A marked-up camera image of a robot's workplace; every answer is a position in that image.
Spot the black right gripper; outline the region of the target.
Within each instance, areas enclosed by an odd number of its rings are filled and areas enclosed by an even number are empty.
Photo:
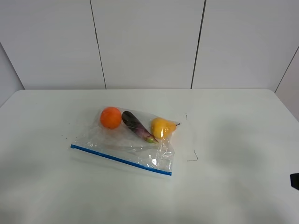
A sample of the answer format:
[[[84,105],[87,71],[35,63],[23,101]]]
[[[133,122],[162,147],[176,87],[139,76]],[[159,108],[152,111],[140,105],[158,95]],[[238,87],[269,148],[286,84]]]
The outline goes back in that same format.
[[[299,189],[299,173],[290,175],[290,183],[293,188]]]

